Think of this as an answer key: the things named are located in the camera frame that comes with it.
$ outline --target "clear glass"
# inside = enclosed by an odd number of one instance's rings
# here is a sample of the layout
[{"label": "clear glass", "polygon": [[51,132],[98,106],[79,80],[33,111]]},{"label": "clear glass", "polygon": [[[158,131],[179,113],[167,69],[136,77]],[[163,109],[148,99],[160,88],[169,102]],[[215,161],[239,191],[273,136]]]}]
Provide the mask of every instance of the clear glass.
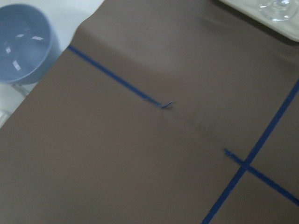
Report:
[{"label": "clear glass", "polygon": [[298,0],[258,0],[259,11],[272,21],[285,21],[294,17],[299,8]]}]

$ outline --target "bowl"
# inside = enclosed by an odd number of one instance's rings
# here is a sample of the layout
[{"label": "bowl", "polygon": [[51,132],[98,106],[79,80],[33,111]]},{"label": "bowl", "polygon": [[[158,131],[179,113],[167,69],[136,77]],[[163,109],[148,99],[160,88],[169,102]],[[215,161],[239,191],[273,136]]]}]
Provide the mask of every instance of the bowl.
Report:
[{"label": "bowl", "polygon": [[37,8],[13,4],[0,8],[0,82],[39,81],[59,56],[55,31]]}]

